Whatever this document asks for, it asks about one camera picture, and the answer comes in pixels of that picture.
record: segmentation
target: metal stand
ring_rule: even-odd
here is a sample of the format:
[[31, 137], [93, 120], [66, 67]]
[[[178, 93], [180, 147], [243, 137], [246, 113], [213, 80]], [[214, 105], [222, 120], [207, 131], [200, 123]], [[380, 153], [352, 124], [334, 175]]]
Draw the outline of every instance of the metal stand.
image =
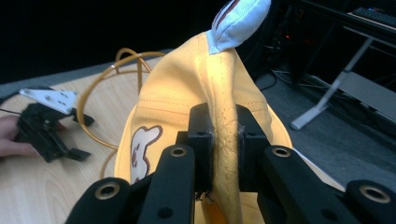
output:
[[361, 58], [363, 53], [370, 47], [373, 41], [374, 39], [372, 37], [368, 37], [366, 39], [366, 41], [363, 43], [361, 48], [358, 50], [358, 52], [356, 52], [356, 54], [349, 61], [349, 63], [346, 65], [346, 67], [340, 73], [340, 75], [338, 75], [338, 77], [335, 79], [331, 87], [326, 91], [326, 93], [323, 95], [320, 101], [314, 107], [303, 113], [299, 118], [295, 119], [290, 124], [290, 127], [293, 130], [296, 131], [301, 130], [308, 122], [310, 122], [312, 119], [317, 117], [321, 112], [323, 112], [328, 107], [327, 103], [330, 101], [334, 93], [338, 90], [338, 88], [341, 86], [343, 81], [352, 71], [353, 66], [355, 66], [355, 64]]

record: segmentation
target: black cable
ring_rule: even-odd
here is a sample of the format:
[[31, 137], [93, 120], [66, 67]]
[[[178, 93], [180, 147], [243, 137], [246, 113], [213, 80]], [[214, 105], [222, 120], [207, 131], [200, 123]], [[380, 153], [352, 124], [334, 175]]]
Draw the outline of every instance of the black cable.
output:
[[385, 84], [385, 87], [390, 87], [391, 85], [393, 85], [393, 83], [396, 82], [396, 78], [394, 78], [392, 81], [390, 81], [389, 83]]
[[266, 86], [266, 87], [263, 87], [263, 88], [259, 88], [260, 91], [268, 90], [268, 89], [270, 89], [271, 87], [275, 86], [275, 84], [277, 83], [277, 78], [276, 78], [276, 76], [274, 75], [274, 73], [270, 73], [270, 75], [274, 78], [274, 82], [271, 83], [269, 86]]
[[396, 77], [396, 73], [388, 75], [388, 76], [385, 76], [385, 77], [379, 77], [379, 78], [373, 79], [373, 82], [382, 81], [382, 80], [390, 78], [390, 77]]
[[[281, 77], [279, 74], [277, 74], [276, 70], [272, 70], [272, 75], [273, 75], [273, 77], [275, 77], [275, 79], [280, 78], [284, 82], [291, 84], [291, 81], [286, 80], [283, 77]], [[317, 90], [317, 91], [326, 91], [327, 89], [329, 89], [328, 87], [311, 83], [308, 80], [305, 80], [305, 82], [307, 82], [309, 84], [305, 85], [305, 84], [300, 83], [299, 86], [307, 87], [307, 88], [311, 88], [311, 89], [313, 88], [314, 90]], [[329, 102], [330, 104], [332, 104], [332, 107], [335, 110], [337, 110], [339, 113], [344, 114], [345, 116], [355, 120], [356, 122], [358, 122], [361, 125], [370, 126], [371, 128], [373, 128], [377, 131], [380, 131], [381, 133], [387, 134], [389, 136], [396, 136], [395, 132], [392, 132], [392, 131], [388, 130], [387, 128], [384, 128], [381, 124], [379, 124], [377, 122], [377, 118], [375, 117], [375, 115], [373, 115], [373, 113], [371, 113], [367, 108], [364, 108], [360, 104], [359, 100], [357, 100], [353, 97], [345, 96], [344, 94], [343, 94], [343, 96], [341, 96], [340, 94], [342, 94], [342, 93], [337, 91]], [[354, 108], [356, 108], [356, 111], [360, 111], [361, 117], [358, 118], [357, 113], [352, 112], [349, 108], [347, 108], [347, 106], [345, 106], [345, 104], [353, 106]]]
[[[272, 72], [271, 75], [273, 75], [273, 77], [275, 78], [276, 81], [277, 81], [278, 78], [280, 78], [280, 80], [282, 80], [282, 81], [284, 81], [284, 82], [286, 82], [286, 83], [288, 83], [288, 84], [290, 84], [290, 85], [293, 85], [293, 83], [292, 83], [291, 80], [286, 80], [284, 77], [282, 77], [282, 76], [279, 74], [279, 73], [289, 73], [288, 71], [285, 71], [284, 69], [281, 69], [281, 68], [277, 68], [276, 70], [271, 69], [271, 72]], [[264, 89], [260, 89], [260, 90], [261, 90], [261, 91], [262, 91], [262, 90], [267, 90], [267, 89], [269, 89], [269, 88], [275, 86], [276, 81], [275, 81], [272, 85], [270, 85], [270, 86], [268, 86], [268, 87], [266, 87], [266, 88], [264, 88]], [[299, 84], [298, 84], [298, 85], [301, 86], [301, 87], [308, 87], [308, 88], [313, 88], [313, 89], [319, 89], [319, 90], [321, 90], [321, 91], [326, 91], [327, 89], [329, 89], [329, 87], [327, 87], [327, 86], [318, 85], [318, 84], [312, 83], [312, 82], [310, 82], [310, 81], [308, 81], [308, 80], [304, 80], [304, 79], [303, 79], [302, 81], [304, 81], [305, 83], [299, 83]], [[334, 98], [339, 98], [339, 99], [351, 99], [350, 97], [345, 96], [345, 95], [344, 95], [343, 93], [341, 93], [340, 91], [337, 91], [337, 92], [334, 94], [333, 97], [334, 97]]]
[[21, 114], [21, 113], [19, 113], [19, 112], [15, 112], [15, 111], [11, 111], [11, 110], [6, 110], [6, 109], [2, 109], [2, 108], [0, 108], [0, 111], [7, 112], [7, 113], [9, 113], [9, 114], [16, 114], [16, 115], [20, 115], [20, 114]]
[[[53, 91], [53, 88], [50, 87], [46, 87], [46, 86], [33, 86], [33, 87], [27, 87], [27, 88], [23, 88], [23, 89], [29, 89], [29, 90], [51, 90]], [[9, 100], [10, 98], [16, 96], [20, 94], [20, 91], [14, 91], [12, 93], [10, 93], [9, 95], [3, 96], [2, 98], [0, 98], [0, 106], [7, 100]], [[2, 109], [0, 108], [0, 111], [4, 111], [10, 114], [16, 114], [16, 115], [20, 115], [21, 113], [19, 112], [15, 112], [15, 111], [11, 111], [11, 110], [6, 110], [6, 109]]]

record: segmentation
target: wooden table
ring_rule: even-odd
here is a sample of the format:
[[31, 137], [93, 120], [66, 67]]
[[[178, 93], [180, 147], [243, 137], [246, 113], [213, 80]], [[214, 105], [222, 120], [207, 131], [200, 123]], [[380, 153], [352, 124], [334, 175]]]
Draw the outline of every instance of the wooden table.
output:
[[[153, 67], [156, 62], [158, 60], [153, 59], [148, 64]], [[97, 76], [84, 77], [53, 88], [83, 93]], [[92, 92], [87, 102], [85, 114], [95, 119], [90, 129], [111, 144], [119, 143], [125, 121], [136, 104], [136, 83], [134, 74], [107, 79]], [[16, 96], [5, 102], [2, 108], [22, 111], [31, 102], [23, 96]], [[91, 156], [83, 162], [60, 159], [46, 163], [41, 157], [17, 156], [0, 159], [0, 223], [64, 223], [83, 192], [99, 179], [101, 167], [113, 149], [93, 141], [71, 118], [63, 119], [62, 124], [68, 128], [60, 133], [65, 144], [91, 152]], [[115, 158], [108, 164], [106, 176], [113, 175], [114, 161]], [[311, 167], [328, 183], [341, 188], [315, 166]], [[241, 195], [245, 222], [263, 223], [256, 195]], [[203, 223], [198, 203], [195, 223]]]

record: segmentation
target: floor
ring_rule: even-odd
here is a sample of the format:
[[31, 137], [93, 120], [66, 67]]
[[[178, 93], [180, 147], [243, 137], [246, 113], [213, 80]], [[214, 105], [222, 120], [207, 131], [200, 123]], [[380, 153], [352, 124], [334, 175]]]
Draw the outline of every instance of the floor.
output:
[[273, 70], [256, 84], [284, 122], [293, 146], [344, 187], [367, 179], [396, 192], [394, 121], [370, 116], [354, 99], [337, 94], [326, 111], [294, 131], [290, 123], [314, 106], [327, 87], [311, 81], [296, 86], [290, 80], [288, 72]]

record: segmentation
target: electronic equipment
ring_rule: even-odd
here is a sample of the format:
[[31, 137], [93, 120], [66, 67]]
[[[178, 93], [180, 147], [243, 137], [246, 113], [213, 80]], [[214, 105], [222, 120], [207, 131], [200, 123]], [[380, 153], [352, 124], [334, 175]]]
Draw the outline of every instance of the electronic equipment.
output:
[[388, 25], [393, 28], [396, 28], [396, 17], [387, 15], [387, 14], [381, 12], [380, 10], [375, 10], [372, 8], [358, 7], [352, 11], [352, 14], [362, 17], [364, 19], [370, 20], [370, 21], [377, 21], [384, 25]]
[[[344, 26], [396, 44], [396, 30], [394, 28], [363, 19], [352, 13], [354, 9], [359, 7], [383, 8], [386, 11], [381, 11], [381, 13], [394, 17], [396, 5], [391, 0], [280, 1], [293, 8], [293, 11], [300, 11], [300, 13], [290, 13], [291, 9], [283, 10], [284, 20], [278, 24], [282, 25], [281, 31], [288, 35], [289, 39], [282, 42], [285, 38], [276, 37], [275, 34], [276, 43], [282, 44], [269, 45], [276, 48], [278, 52], [282, 52], [283, 63], [290, 66], [292, 79], [295, 83], [301, 81], [305, 74], [319, 76], [327, 83], [332, 83], [335, 80], [339, 71], [344, 68], [349, 58], [364, 41], [358, 35], [346, 31], [343, 28]], [[378, 66], [379, 70], [376, 69], [376, 73], [384, 74], [384, 76], [391, 75], [388, 73], [388, 70], [392, 69], [391, 67], [392, 63]]]
[[[77, 148], [68, 149], [57, 134], [60, 119], [74, 116], [73, 121], [78, 122], [77, 110], [73, 107], [76, 100], [75, 92], [55, 91], [47, 87], [24, 88], [2, 98], [0, 104], [17, 94], [37, 101], [35, 104], [29, 104], [21, 112], [17, 123], [17, 142], [32, 144], [46, 162], [61, 157], [84, 161], [91, 155]], [[84, 119], [88, 126], [94, 122], [94, 119], [87, 115], [84, 115]]]

